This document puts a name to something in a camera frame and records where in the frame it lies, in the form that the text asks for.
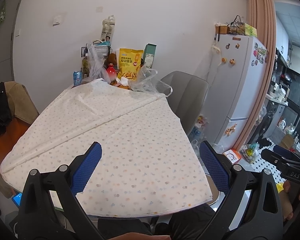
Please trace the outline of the person's right hand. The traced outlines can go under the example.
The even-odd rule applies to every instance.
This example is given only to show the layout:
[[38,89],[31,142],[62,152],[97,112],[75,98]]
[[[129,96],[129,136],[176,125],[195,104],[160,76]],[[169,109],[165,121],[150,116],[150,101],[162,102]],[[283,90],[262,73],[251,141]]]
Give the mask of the person's right hand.
[[291,220],[293,218],[293,207],[289,198],[290,188],[291,188],[291,183],[290,181],[286,180],[283,183],[283,189],[279,192],[283,220]]

